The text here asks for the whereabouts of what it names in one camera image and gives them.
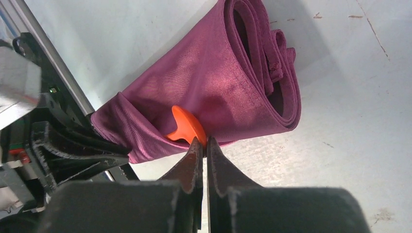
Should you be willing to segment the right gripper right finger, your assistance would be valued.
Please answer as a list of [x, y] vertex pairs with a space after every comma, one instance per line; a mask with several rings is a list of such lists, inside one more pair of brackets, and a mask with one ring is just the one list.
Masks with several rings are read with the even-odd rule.
[[363, 211], [345, 189], [264, 187], [241, 172], [208, 139], [211, 233], [368, 233]]

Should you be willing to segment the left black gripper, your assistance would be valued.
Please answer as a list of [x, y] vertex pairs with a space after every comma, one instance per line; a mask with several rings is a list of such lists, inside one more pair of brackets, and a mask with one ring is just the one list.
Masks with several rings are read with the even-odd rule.
[[97, 135], [71, 94], [41, 93], [27, 113], [3, 109], [0, 209], [42, 211], [57, 187], [124, 165], [129, 151]]

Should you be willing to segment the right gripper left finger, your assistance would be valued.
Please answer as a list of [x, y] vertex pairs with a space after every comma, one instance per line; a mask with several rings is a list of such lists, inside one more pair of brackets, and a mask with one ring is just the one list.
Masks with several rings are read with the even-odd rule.
[[202, 219], [203, 146], [155, 181], [70, 182], [51, 197], [40, 233], [195, 233]]

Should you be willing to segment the orange plastic spoon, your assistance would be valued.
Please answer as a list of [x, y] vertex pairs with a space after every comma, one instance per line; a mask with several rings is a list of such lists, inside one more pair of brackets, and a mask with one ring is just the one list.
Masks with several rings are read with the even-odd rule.
[[188, 110], [174, 105], [172, 115], [176, 123], [176, 130], [166, 135], [171, 141], [185, 140], [191, 144], [196, 138], [202, 147], [207, 146], [206, 133], [199, 120]]

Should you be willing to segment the maroon cloth napkin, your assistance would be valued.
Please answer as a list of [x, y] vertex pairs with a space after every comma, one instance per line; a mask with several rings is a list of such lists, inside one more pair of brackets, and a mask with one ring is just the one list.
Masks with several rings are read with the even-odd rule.
[[289, 132], [301, 116], [296, 52], [260, 0], [220, 0], [157, 62], [91, 115], [132, 164], [184, 152], [168, 140], [172, 107], [191, 112], [221, 146]]

